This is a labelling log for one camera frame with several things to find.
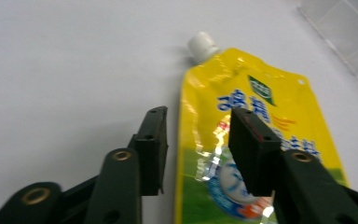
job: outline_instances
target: green logo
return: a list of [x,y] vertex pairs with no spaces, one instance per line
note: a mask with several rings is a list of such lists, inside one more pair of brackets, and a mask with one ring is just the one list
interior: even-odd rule
[[249,81],[252,86],[252,90],[259,96],[261,96],[263,99],[265,99],[267,102],[269,102],[271,105],[275,105],[272,100],[272,92],[271,89],[264,85],[261,81],[255,79],[254,77],[249,76]]

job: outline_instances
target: white cap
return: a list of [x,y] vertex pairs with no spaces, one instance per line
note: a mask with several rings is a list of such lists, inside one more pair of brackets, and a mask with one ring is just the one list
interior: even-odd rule
[[199,32],[191,38],[188,47],[198,63],[207,61],[220,51],[213,39],[205,32]]

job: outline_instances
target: white background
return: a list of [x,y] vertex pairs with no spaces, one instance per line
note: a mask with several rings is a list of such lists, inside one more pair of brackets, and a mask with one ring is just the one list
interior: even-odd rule
[[358,190],[358,80],[295,0],[0,0],[0,207],[39,181],[63,189],[98,174],[145,112],[169,108],[166,194],[144,223],[172,223],[179,94],[198,31],[309,78]]

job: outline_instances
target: yellow spout pouch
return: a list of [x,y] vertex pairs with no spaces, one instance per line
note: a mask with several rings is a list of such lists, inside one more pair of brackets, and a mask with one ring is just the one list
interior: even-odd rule
[[277,223],[271,199],[246,191],[227,148],[233,106],[257,114],[282,139],[282,150],[309,152],[346,185],[308,80],[228,49],[191,68],[183,81],[176,224]]

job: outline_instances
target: clear plastic container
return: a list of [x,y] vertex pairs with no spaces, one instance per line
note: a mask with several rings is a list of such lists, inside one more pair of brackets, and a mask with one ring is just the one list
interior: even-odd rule
[[358,0],[300,0],[300,11],[358,76]]

